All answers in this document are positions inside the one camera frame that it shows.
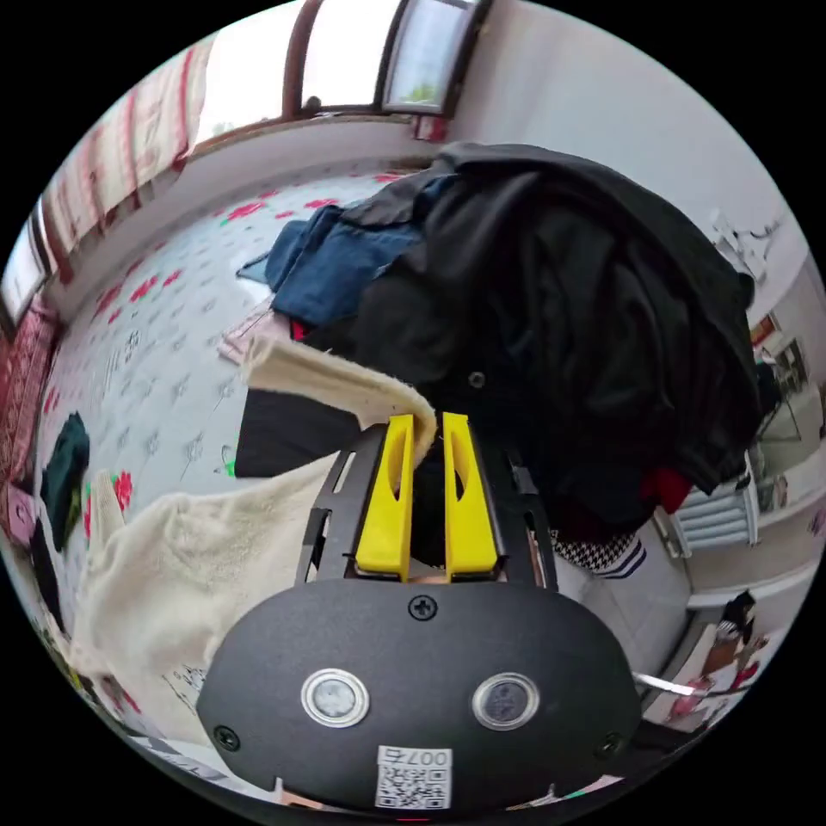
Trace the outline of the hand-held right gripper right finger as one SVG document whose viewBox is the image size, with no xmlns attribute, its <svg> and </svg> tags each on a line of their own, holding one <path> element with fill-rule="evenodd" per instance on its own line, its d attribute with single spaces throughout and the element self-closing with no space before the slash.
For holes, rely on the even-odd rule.
<svg viewBox="0 0 826 826">
<path fill-rule="evenodd" d="M 498 553 L 468 417 L 442 416 L 445 568 L 449 578 L 489 578 Z"/>
</svg>

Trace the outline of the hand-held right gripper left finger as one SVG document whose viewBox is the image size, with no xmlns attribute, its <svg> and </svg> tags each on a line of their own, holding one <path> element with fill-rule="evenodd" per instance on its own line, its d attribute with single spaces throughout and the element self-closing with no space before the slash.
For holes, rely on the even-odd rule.
<svg viewBox="0 0 826 826">
<path fill-rule="evenodd" d="M 354 558 L 363 575 L 409 575 L 414 435 L 411 414 L 389 419 Z"/>
</svg>

